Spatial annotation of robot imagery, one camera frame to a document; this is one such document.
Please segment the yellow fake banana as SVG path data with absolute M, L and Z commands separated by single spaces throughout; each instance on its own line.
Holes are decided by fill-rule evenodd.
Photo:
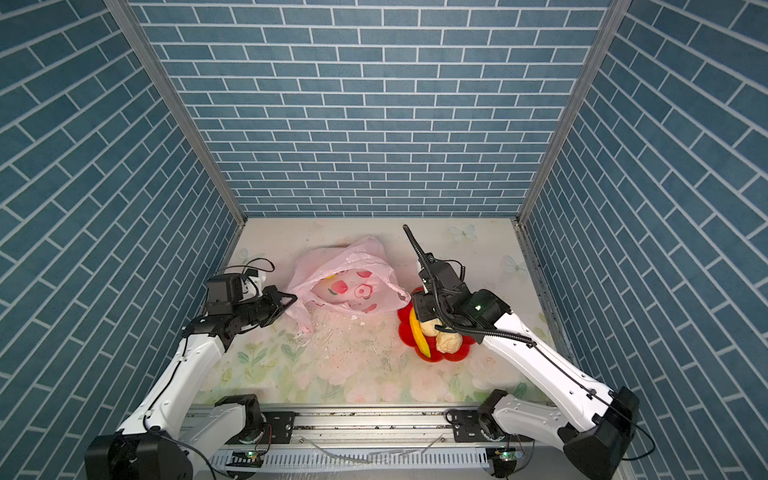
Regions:
M 410 325 L 413 339 L 415 341 L 416 347 L 418 348 L 419 352 L 425 358 L 430 359 L 431 351 L 429 348 L 429 344 L 427 343 L 426 337 L 423 334 L 423 331 L 421 329 L 421 323 L 417 319 L 416 311 L 414 307 L 411 308 L 409 313 L 409 325 Z

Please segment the large cream fake bun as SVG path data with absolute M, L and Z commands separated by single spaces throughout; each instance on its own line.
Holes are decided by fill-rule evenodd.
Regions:
M 439 331 L 435 336 L 435 341 L 437 351 L 446 355 L 458 353 L 463 346 L 463 336 L 459 333 Z

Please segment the red flower-shaped plate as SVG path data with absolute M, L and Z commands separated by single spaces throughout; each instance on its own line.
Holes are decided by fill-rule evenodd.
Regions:
M 400 321 L 398 335 L 400 340 L 411 347 L 423 361 L 436 363 L 443 360 L 460 362 L 468 357 L 471 347 L 476 342 L 469 336 L 449 334 L 439 331 L 439 320 L 420 322 L 416 317 L 414 301 L 419 299 L 423 288 L 412 291 L 409 304 L 401 308 L 397 315 Z

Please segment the pink plastic bag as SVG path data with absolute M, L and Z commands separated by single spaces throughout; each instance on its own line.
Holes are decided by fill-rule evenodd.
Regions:
M 303 254 L 287 292 L 297 297 L 287 315 L 304 333 L 313 331 L 309 305 L 362 315 L 397 311 L 411 299 L 399 285 L 383 244 L 372 236 L 346 247 L 318 248 Z

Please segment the small cream fake bun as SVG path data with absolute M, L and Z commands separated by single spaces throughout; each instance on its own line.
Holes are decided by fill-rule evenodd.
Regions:
M 422 334 L 425 337 L 436 337 L 440 331 L 437 329 L 437 326 L 441 326 L 442 322 L 440 319 L 433 319 L 425 322 L 420 322 L 419 327 L 421 329 Z

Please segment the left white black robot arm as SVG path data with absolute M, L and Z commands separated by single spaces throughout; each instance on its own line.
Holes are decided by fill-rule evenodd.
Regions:
M 254 394 L 225 396 L 187 433 L 181 431 L 196 392 L 223 357 L 234 338 L 271 325 L 297 300 L 296 296 L 262 288 L 258 297 L 243 298 L 209 290 L 207 314 L 183 330 L 171 363 L 136 410 L 112 434 L 96 437 L 86 450 L 89 479 L 192 479 L 204 474 L 224 479 L 212 457 L 228 442 L 243 444 L 244 459 L 259 461 L 280 436 L 261 411 Z

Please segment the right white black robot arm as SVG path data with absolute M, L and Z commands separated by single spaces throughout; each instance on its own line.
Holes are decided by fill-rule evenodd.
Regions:
M 452 266 L 427 254 L 419 261 L 423 291 L 413 297 L 419 320 L 468 336 L 519 370 L 551 401 L 524 401 L 496 389 L 477 410 L 490 440 L 521 435 L 560 449 L 589 479 L 610 479 L 638 430 L 639 399 L 614 390 L 567 361 L 494 293 L 472 292 Z

